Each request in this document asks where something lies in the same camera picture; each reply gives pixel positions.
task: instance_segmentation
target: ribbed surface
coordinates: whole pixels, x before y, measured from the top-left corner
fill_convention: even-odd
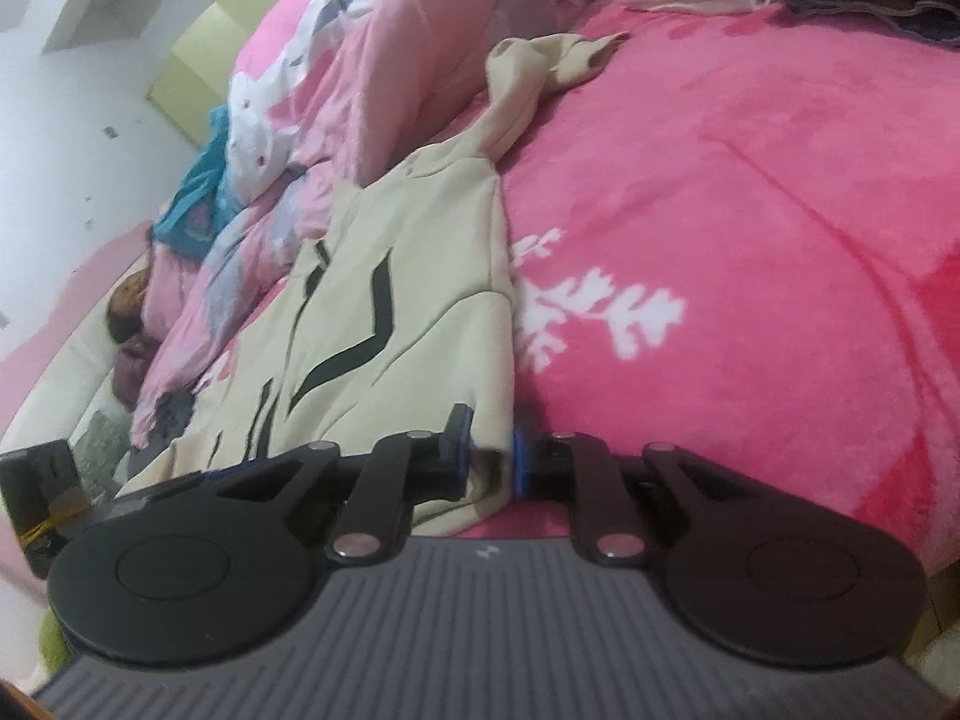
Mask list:
[[[85,658],[40,699],[59,720],[929,720],[942,704],[891,659],[808,675],[717,650],[642,573],[566,539],[411,539],[336,573],[241,659],[160,674]]]

